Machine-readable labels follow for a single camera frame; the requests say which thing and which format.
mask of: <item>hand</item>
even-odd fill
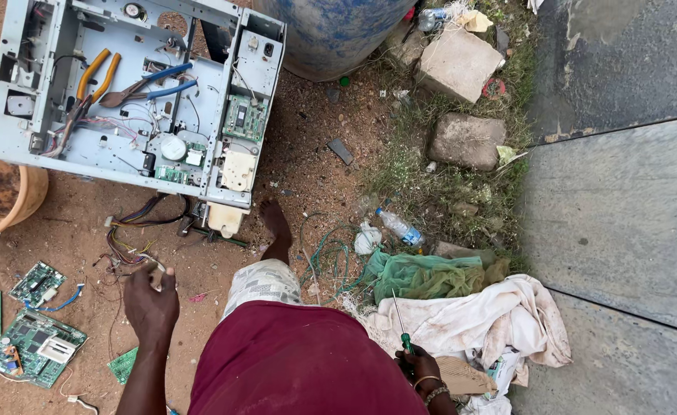
[[[123,303],[126,317],[144,350],[167,350],[180,316],[180,299],[175,289],[175,269],[161,277],[161,292],[151,287],[151,266],[141,267],[126,281]]]
[[[435,376],[441,379],[441,370],[438,369],[436,359],[419,345],[413,344],[413,351],[415,354],[410,354],[407,349],[398,350],[394,353],[397,357],[394,361],[399,365],[408,382],[415,384],[418,379],[426,376]],[[417,391],[421,398],[425,399],[430,392],[442,386],[443,383],[438,380],[426,379],[417,385]]]

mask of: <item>blue cable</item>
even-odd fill
[[[28,300],[23,300],[25,303],[26,308],[32,309],[32,310],[39,310],[39,311],[58,311],[62,308],[64,308],[66,305],[74,301],[74,299],[79,295],[80,292],[82,292],[82,288],[84,287],[84,284],[77,284],[77,292],[74,293],[74,295],[69,299],[66,300],[61,306],[50,309],[48,307],[31,307],[30,304],[28,303]]]

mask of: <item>green-handled screwdriver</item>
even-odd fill
[[[403,324],[403,316],[399,315],[398,298],[394,296],[394,288],[392,289],[392,298],[394,298],[394,307],[398,311],[399,327],[403,331],[403,335],[399,339],[403,342],[403,347],[407,349],[410,354],[415,354],[413,345],[410,344],[410,335],[405,333],[405,325]]]

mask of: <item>bracelet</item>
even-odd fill
[[[418,385],[420,384],[420,382],[423,382],[423,381],[426,380],[426,379],[435,379],[435,380],[438,380],[439,382],[443,383],[444,386],[446,385],[446,382],[442,381],[440,377],[437,377],[437,376],[424,376],[424,377],[421,377],[420,379],[418,379],[418,380],[413,384],[413,389],[417,389],[417,388],[418,388]]]
[[[438,389],[436,389],[435,391],[431,392],[431,394],[429,394],[429,395],[427,396],[426,401],[425,401],[424,403],[426,404],[426,406],[430,405],[430,404],[431,404],[431,401],[432,401],[435,397],[439,396],[441,393],[444,393],[444,392],[446,392],[446,393],[448,393],[449,395],[451,395],[451,392],[448,391],[448,388],[446,388],[446,387],[444,386],[444,387],[442,387],[442,388],[438,388]]]

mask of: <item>water bottle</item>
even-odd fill
[[[423,235],[420,235],[417,229],[411,224],[403,221],[398,215],[393,212],[385,212],[382,208],[378,208],[377,213],[382,219],[382,223],[394,232],[400,239],[413,248],[419,248],[426,241]]]
[[[443,7],[425,9],[418,15],[418,29],[422,32],[430,32],[436,28],[439,20],[446,18],[446,10]]]

